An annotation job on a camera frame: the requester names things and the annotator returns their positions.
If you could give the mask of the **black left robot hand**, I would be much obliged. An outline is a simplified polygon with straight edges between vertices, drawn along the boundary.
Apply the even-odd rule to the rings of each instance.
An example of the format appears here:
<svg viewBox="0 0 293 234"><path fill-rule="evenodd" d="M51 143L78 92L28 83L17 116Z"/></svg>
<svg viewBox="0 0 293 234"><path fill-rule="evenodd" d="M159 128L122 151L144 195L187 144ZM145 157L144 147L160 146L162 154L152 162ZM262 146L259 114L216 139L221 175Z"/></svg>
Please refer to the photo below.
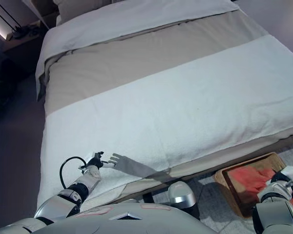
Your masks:
<svg viewBox="0 0 293 234"><path fill-rule="evenodd" d="M114 168L115 163L101 160L103 154L104 154L104 152L102 152L102 151L97 152L97 153L93 153L90 161L86 164L86 168L88 168L89 166L96 166L98 169L100 169L100 168Z"/></svg>

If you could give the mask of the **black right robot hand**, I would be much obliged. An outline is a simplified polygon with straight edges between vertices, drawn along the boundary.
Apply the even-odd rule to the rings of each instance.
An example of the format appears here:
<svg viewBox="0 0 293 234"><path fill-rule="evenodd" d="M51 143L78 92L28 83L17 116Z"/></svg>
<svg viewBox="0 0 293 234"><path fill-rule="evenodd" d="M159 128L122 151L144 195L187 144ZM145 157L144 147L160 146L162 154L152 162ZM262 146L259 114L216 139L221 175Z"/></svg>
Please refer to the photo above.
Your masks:
<svg viewBox="0 0 293 234"><path fill-rule="evenodd" d="M286 166L271 178L271 183L277 181L293 182L293 166Z"/></svg>

